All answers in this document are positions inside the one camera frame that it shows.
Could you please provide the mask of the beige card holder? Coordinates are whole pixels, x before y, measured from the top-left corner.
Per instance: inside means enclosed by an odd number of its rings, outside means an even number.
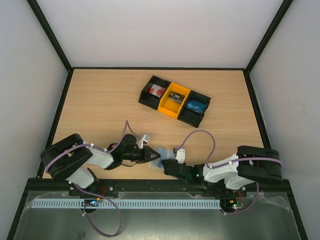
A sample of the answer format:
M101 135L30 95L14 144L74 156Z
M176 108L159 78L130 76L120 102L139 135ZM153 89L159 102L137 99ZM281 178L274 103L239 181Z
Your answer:
M166 149L166 148L157 146L157 147L155 147L154 150L160 154L160 157L149 163L150 168L164 169L164 166L162 164L162 160L175 160L176 159L176 156L175 156L173 149Z

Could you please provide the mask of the black bin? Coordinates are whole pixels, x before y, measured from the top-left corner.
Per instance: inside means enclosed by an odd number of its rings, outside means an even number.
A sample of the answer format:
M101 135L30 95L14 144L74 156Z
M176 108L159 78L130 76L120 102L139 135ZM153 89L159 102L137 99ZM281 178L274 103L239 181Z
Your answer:
M170 86L171 82L153 75L140 92L138 102L149 108L157 110L160 100Z
M205 116L210 101L210 97L191 90L182 105L177 119L198 128Z

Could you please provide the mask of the yellow bin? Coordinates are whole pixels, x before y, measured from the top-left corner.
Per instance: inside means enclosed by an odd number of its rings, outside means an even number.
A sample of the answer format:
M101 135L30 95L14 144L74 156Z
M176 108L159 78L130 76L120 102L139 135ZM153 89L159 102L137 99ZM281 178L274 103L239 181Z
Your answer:
M171 92L184 96L181 103L170 98ZM177 83L171 83L160 99L157 111L177 119L191 90Z

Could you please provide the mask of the blue card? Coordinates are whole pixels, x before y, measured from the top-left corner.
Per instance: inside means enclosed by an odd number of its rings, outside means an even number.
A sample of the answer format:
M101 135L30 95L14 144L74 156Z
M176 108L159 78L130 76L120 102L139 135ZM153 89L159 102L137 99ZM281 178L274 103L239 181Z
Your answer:
M189 100L186 108L196 113L202 114L206 110L206 105L196 100Z

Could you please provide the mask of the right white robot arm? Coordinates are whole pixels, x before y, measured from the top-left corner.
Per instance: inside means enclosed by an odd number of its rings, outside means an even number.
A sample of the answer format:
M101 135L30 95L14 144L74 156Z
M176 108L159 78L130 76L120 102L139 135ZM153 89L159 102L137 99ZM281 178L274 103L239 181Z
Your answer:
M241 145L232 156L213 163L188 166L176 159L163 159L164 174L191 185L217 184L229 196L251 183L276 185L283 182L277 150Z

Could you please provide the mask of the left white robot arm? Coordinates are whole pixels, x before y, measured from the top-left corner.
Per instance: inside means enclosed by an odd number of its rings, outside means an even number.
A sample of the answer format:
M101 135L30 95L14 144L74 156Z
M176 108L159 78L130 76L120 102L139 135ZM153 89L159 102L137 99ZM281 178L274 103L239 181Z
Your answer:
M146 164L159 159L161 154L146 145L148 141L148 135L137 140L132 134L124 134L120 142L100 148L85 142L79 134L74 133L43 150L40 159L45 172L54 181L66 180L86 189L95 182L96 177L90 169L83 167L84 164L113 170L121 166L124 160Z

